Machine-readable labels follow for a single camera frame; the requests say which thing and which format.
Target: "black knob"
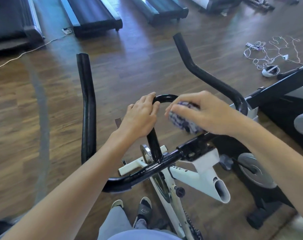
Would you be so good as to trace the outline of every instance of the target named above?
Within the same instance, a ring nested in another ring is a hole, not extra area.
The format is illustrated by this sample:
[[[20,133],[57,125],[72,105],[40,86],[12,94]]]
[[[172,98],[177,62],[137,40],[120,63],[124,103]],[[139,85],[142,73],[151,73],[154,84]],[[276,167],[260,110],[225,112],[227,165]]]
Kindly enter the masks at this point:
[[[179,198],[183,198],[184,195],[185,195],[185,190],[183,187],[175,187],[175,190],[176,190],[176,195],[179,197]]]

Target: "forearm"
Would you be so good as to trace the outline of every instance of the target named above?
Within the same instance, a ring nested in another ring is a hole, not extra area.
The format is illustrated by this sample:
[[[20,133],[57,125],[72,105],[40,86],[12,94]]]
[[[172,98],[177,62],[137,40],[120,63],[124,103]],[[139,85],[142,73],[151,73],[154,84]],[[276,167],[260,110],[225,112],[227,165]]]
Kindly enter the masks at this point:
[[[31,209],[3,239],[74,239],[132,143],[118,131],[112,133],[90,160]]]
[[[255,155],[303,217],[303,156],[249,118],[233,136]]]

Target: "hand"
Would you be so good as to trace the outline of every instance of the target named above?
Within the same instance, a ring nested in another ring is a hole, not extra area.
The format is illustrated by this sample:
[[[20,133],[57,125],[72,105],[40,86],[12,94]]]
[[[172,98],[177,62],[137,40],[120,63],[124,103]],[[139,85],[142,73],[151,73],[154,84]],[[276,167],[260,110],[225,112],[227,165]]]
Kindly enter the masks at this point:
[[[200,111],[177,104],[180,101],[197,104]],[[218,135],[233,136],[242,127],[243,118],[246,118],[207,91],[180,95],[167,107],[166,117],[169,116],[170,111],[193,121],[202,129]]]
[[[137,140],[147,136],[157,121],[160,102],[153,104],[156,92],[142,96],[135,104],[127,107],[126,115],[118,130]]]

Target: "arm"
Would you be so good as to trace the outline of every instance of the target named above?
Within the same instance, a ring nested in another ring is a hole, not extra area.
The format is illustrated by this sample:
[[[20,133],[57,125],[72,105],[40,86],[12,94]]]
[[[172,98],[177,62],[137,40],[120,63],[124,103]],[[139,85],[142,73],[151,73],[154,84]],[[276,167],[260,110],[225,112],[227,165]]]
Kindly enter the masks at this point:
[[[117,171],[128,148],[156,123],[155,93],[128,106],[118,130],[93,157],[32,208],[3,237],[10,239],[74,239],[109,176]]]
[[[196,103],[200,111],[178,105],[179,101]],[[240,141],[255,155],[303,217],[303,156],[209,92],[183,94],[166,109],[166,116],[169,111],[194,121],[208,132],[229,135]]]

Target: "chain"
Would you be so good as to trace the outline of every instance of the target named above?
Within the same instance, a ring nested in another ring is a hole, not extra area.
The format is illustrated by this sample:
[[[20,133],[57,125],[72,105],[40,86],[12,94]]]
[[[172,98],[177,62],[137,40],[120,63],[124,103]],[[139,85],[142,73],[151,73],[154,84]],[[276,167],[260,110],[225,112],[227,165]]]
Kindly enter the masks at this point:
[[[192,221],[190,220],[190,218],[188,217],[188,215],[187,215],[187,213],[186,213],[184,207],[183,207],[182,209],[183,209],[183,211],[184,211],[184,213],[185,213],[187,222],[188,222],[188,224],[189,224],[189,226],[190,226],[190,228],[191,228],[191,233],[194,235],[194,237],[197,238],[197,240],[204,240],[201,231],[197,230],[197,229],[194,227],[194,225],[193,225]]]

